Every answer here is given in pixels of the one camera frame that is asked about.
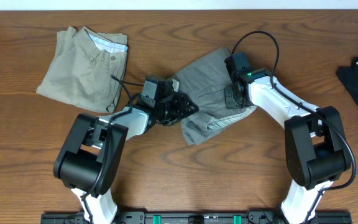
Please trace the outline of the grey shorts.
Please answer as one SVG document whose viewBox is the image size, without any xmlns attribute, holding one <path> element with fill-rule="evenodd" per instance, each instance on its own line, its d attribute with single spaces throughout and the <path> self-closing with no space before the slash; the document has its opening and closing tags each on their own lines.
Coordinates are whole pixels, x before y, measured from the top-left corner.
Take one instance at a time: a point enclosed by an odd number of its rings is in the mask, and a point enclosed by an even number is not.
<svg viewBox="0 0 358 224">
<path fill-rule="evenodd" d="M 256 110 L 255 106 L 226 108 L 225 87 L 231 86 L 224 63 L 228 56 L 228 49 L 221 47 L 170 77 L 179 82 L 178 91 L 186 94 L 199 108 L 198 112 L 181 121 L 183 137 L 189 146 L 204 143 Z"/>
</svg>

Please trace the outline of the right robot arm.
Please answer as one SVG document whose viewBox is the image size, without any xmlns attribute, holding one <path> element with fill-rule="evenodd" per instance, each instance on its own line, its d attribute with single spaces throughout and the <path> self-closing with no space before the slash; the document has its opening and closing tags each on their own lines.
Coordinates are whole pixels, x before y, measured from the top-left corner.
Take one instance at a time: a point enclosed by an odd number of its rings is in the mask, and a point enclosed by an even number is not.
<svg viewBox="0 0 358 224">
<path fill-rule="evenodd" d="M 356 161 L 346 141 L 340 114 L 332 106 L 320 108 L 303 101 L 282 86 L 266 69 L 230 72 L 226 88 L 227 108 L 257 106 L 285 131 L 285 155 L 292 182 L 282 202 L 280 222 L 309 223 L 323 194 L 334 190 L 335 180 L 351 170 Z"/>
</svg>

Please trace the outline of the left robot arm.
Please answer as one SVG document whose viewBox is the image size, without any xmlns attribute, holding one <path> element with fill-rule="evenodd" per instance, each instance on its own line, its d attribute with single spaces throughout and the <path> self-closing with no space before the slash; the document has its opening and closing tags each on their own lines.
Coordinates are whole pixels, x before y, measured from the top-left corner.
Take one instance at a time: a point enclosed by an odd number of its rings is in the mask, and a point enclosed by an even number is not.
<svg viewBox="0 0 358 224">
<path fill-rule="evenodd" d="M 155 99 L 140 93 L 108 116 L 79 114 L 53 166 L 53 174 L 80 200 L 86 223 L 112 223 L 117 215 L 110 188 L 125 142 L 155 124 L 172 126 L 198 111 L 184 93 Z"/>
</svg>

